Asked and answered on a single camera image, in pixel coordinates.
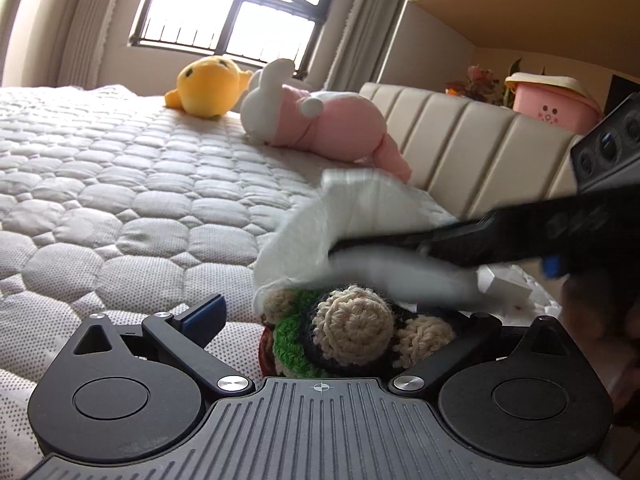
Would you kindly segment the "person's hand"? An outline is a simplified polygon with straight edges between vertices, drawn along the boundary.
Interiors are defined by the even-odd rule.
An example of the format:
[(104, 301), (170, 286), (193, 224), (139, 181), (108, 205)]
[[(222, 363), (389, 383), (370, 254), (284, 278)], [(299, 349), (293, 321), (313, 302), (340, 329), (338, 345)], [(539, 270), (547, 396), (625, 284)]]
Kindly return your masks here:
[(639, 306), (619, 307), (604, 278), (568, 278), (560, 321), (608, 390), (614, 410), (639, 390)]

